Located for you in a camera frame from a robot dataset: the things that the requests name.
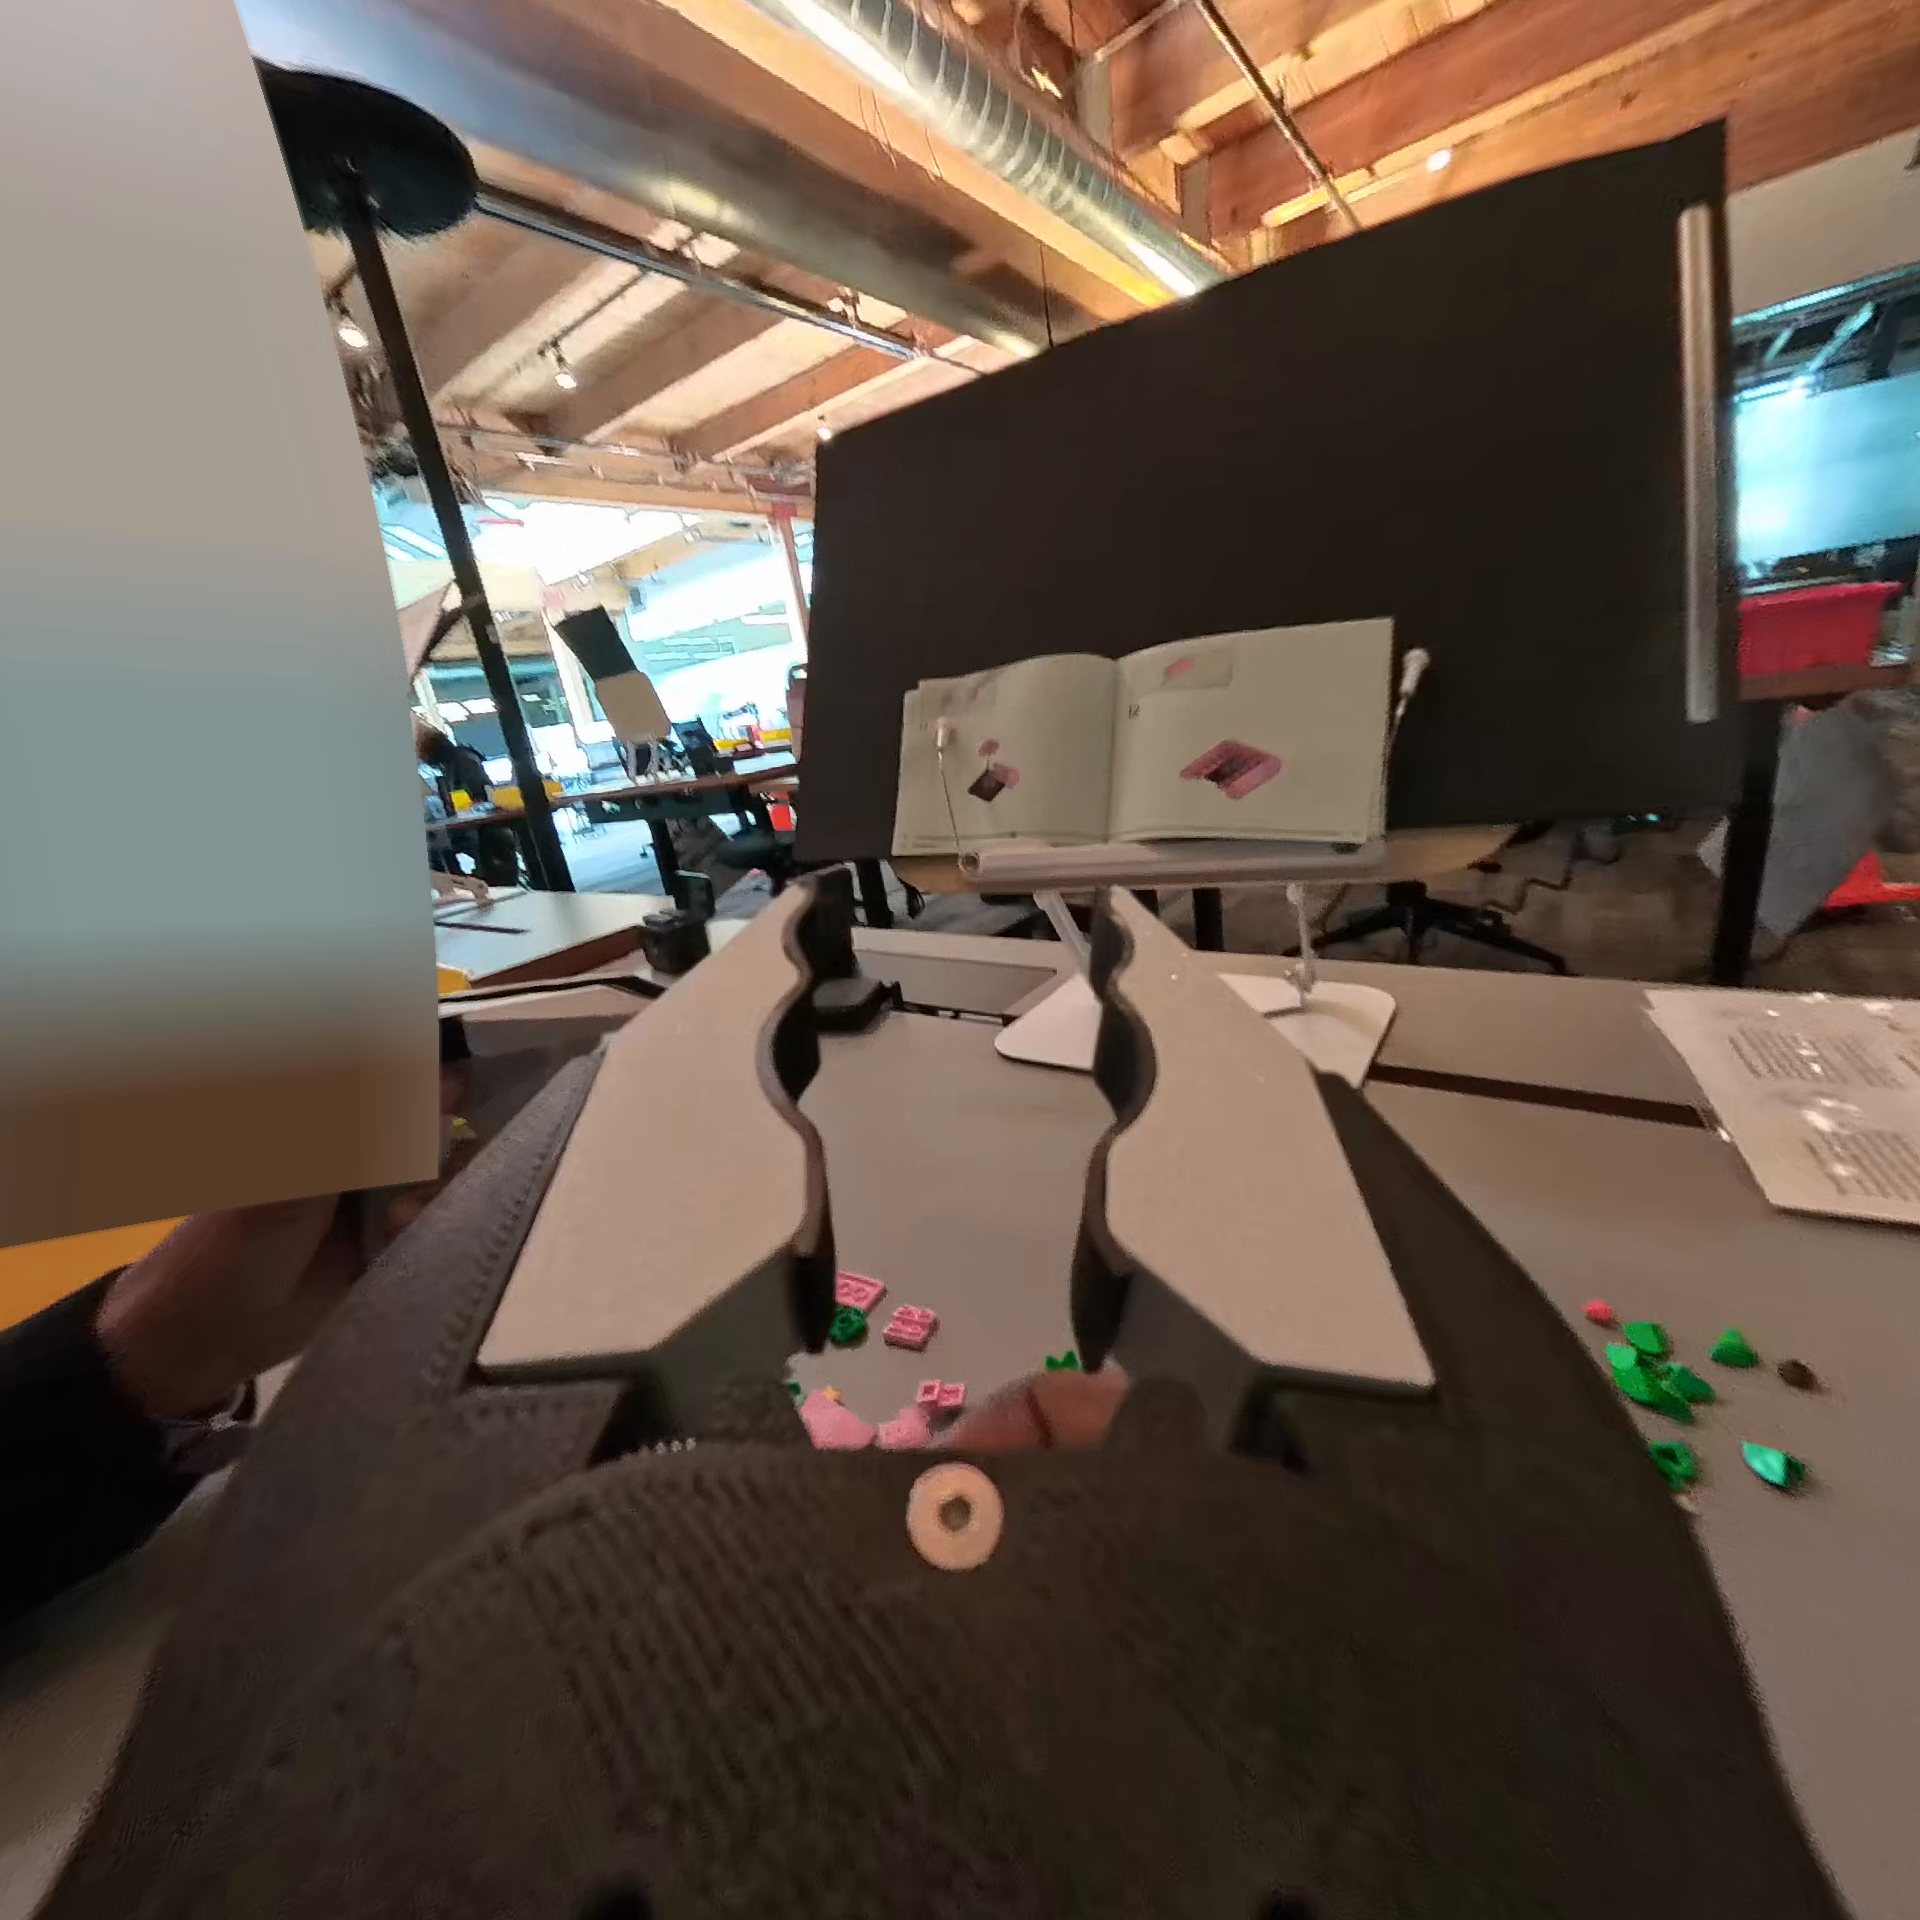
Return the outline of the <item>paper instruction booklet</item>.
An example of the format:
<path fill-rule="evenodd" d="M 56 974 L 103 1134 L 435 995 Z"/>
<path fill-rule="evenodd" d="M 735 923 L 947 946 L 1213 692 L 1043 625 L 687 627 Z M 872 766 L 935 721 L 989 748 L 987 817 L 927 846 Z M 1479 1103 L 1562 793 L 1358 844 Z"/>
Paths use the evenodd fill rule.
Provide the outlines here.
<path fill-rule="evenodd" d="M 894 854 L 1359 846 L 1384 826 L 1387 618 L 1031 657 L 903 697 Z"/>

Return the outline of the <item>red plastic crate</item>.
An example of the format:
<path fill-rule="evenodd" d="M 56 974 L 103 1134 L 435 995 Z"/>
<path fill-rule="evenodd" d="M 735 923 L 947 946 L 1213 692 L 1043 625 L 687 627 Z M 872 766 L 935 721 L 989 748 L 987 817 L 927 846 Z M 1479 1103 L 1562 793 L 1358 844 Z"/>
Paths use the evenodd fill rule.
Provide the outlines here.
<path fill-rule="evenodd" d="M 1738 604 L 1742 684 L 1871 666 L 1895 584 L 1797 586 Z"/>

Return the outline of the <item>black office chair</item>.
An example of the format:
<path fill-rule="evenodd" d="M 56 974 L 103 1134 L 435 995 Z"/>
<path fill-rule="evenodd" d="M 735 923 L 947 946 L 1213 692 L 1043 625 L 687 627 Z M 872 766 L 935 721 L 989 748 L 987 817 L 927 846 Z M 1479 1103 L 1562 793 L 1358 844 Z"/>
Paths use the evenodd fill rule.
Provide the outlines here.
<path fill-rule="evenodd" d="M 1517 958 L 1552 976 L 1573 976 L 1562 955 L 1538 946 L 1513 930 L 1501 908 L 1488 904 L 1456 904 L 1429 892 L 1422 880 L 1390 880 L 1379 902 L 1321 926 L 1317 945 L 1325 952 L 1365 945 L 1387 934 L 1403 942 L 1403 963 L 1414 967 L 1431 938 L 1456 939 L 1488 953 Z"/>

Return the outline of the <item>long wooden desk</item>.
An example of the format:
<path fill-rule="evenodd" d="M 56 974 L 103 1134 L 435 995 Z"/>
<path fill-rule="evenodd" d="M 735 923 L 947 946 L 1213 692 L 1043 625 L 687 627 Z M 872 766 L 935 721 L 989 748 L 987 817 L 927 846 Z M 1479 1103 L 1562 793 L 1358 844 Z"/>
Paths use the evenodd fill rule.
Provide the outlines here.
<path fill-rule="evenodd" d="M 791 754 L 752 758 L 717 776 L 649 776 L 635 782 L 589 785 L 578 792 L 555 788 L 546 796 L 549 812 L 583 809 L 586 806 L 622 808 L 645 806 L 662 809 L 667 803 L 686 803 L 697 817 L 737 814 L 752 809 L 760 793 L 791 788 L 800 780 L 800 761 Z M 426 835 L 447 835 L 481 826 L 522 826 L 522 808 L 504 803 L 504 792 L 483 808 L 467 808 L 441 820 L 425 820 Z"/>

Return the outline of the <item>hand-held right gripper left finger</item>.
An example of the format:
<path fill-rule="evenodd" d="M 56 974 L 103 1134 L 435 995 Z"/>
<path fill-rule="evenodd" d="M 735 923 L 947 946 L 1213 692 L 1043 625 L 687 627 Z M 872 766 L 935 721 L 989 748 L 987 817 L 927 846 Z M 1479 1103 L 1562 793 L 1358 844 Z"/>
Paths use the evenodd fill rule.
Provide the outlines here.
<path fill-rule="evenodd" d="M 781 1378 L 837 1311 L 814 987 L 850 908 L 795 880 L 605 1046 L 474 1351 L 488 1384 Z"/>

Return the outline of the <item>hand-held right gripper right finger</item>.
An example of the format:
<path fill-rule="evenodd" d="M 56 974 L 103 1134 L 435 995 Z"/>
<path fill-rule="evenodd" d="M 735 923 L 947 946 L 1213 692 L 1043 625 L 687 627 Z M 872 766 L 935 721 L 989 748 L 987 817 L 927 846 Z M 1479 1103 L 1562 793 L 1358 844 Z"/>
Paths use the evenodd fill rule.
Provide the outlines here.
<path fill-rule="evenodd" d="M 1093 918 L 1094 1088 L 1072 1249 L 1086 1369 L 1197 1398 L 1429 1398 L 1435 1367 L 1305 1055 L 1130 895 Z"/>

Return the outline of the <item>pile of pink toy bricks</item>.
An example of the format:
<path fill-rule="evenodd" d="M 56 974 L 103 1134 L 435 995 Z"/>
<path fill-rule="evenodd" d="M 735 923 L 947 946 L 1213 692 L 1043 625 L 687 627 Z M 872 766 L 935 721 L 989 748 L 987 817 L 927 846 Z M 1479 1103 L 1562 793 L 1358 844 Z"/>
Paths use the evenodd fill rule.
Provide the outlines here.
<path fill-rule="evenodd" d="M 875 1316 L 901 1305 L 925 1308 L 845 1268 L 833 1278 L 832 1313 L 840 1305 L 875 1311 Z M 969 1408 L 966 1382 L 929 1367 L 939 1332 L 923 1353 L 888 1350 L 867 1338 L 851 1350 L 825 1344 L 819 1355 L 795 1358 L 784 1390 L 806 1441 L 830 1455 L 933 1450 Z"/>

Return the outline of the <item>person's left hand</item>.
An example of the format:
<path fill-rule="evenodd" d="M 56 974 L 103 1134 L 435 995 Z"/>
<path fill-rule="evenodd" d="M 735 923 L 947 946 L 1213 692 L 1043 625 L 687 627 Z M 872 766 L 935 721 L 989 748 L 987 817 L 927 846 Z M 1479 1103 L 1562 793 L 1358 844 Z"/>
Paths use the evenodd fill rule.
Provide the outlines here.
<path fill-rule="evenodd" d="M 141 1418 L 206 1420 L 294 1361 L 358 1268 L 355 1224 L 341 1196 L 207 1211 L 109 1283 L 94 1335 Z"/>

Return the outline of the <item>round wooden table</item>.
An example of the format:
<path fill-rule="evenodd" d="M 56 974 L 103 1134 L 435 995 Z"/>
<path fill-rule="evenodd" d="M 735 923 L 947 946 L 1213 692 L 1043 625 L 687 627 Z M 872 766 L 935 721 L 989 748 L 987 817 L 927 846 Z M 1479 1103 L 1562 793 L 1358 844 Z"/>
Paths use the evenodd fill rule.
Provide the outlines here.
<path fill-rule="evenodd" d="M 1505 848 L 1517 826 L 1417 828 L 1387 832 L 1373 848 L 1361 851 L 1350 867 L 1350 883 L 1422 883 L 1464 874 Z"/>

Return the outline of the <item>black panel on cardboard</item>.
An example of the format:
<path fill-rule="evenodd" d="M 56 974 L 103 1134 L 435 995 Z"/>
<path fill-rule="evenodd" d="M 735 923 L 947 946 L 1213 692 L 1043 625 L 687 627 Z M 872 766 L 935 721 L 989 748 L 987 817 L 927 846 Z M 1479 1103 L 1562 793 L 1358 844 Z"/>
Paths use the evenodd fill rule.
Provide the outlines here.
<path fill-rule="evenodd" d="M 654 743 L 672 735 L 672 723 L 651 680 L 635 666 L 613 615 L 605 608 L 579 608 L 559 615 L 558 638 L 579 666 L 599 714 L 622 743 Z"/>

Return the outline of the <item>yellow plastic bin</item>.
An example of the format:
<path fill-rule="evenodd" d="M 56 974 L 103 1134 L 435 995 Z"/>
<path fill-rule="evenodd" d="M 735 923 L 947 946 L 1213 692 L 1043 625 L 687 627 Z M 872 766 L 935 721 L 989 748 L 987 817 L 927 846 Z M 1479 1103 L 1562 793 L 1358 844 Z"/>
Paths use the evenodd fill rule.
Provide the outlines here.
<path fill-rule="evenodd" d="M 456 1144 L 470 1138 L 470 1127 L 456 1113 L 470 1083 L 470 1051 L 458 1016 L 438 1022 L 438 1174 L 456 1159 Z M 141 1260 L 185 1220 L 158 1218 L 126 1228 L 41 1240 L 1 1251 L 1 1331 L 33 1316 L 47 1305 L 80 1292 L 111 1271 Z"/>

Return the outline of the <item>person's right hand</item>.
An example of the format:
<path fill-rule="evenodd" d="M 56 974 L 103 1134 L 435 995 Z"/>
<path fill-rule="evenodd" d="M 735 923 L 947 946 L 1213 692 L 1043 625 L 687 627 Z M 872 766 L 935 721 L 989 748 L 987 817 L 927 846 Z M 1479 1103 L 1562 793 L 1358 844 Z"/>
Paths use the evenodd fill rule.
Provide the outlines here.
<path fill-rule="evenodd" d="M 1098 1450 L 1129 1393 L 1120 1371 L 1021 1376 L 970 1406 L 943 1444 L 958 1455 Z"/>

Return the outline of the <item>silver metal tube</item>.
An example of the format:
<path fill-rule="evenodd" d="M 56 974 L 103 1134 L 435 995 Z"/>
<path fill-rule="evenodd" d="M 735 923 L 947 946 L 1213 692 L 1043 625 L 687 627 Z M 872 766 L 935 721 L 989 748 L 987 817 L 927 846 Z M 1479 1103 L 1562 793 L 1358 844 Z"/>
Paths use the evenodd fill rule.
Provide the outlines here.
<path fill-rule="evenodd" d="M 1705 201 L 1683 207 L 1672 239 L 1683 497 L 1683 719 L 1691 728 L 1707 728 L 1720 712 L 1720 410 L 1711 209 Z"/>

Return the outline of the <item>printed white paper sheet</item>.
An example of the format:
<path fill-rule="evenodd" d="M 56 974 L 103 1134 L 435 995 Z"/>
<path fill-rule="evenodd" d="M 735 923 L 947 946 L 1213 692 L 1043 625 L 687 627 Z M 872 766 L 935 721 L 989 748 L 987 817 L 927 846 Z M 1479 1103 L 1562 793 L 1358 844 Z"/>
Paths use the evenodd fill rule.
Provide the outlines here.
<path fill-rule="evenodd" d="M 1640 1004 L 1774 1209 L 1915 1231 L 1915 999 L 1647 987 Z"/>

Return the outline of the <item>black pole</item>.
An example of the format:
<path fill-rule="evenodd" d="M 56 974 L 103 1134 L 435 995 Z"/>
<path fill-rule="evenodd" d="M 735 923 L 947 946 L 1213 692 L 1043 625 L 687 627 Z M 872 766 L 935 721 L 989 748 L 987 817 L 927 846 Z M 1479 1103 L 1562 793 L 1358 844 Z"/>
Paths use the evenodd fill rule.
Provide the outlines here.
<path fill-rule="evenodd" d="M 253 67 L 301 227 L 311 233 L 338 233 L 347 243 L 366 292 L 400 426 L 435 518 L 462 612 L 507 746 L 518 788 L 518 839 L 527 874 L 549 895 L 571 895 L 574 879 L 537 770 L 533 737 L 386 259 L 387 241 L 434 239 L 474 214 L 472 161 L 462 140 L 434 115 L 382 87 L 294 72 L 264 59 L 253 59 Z"/>

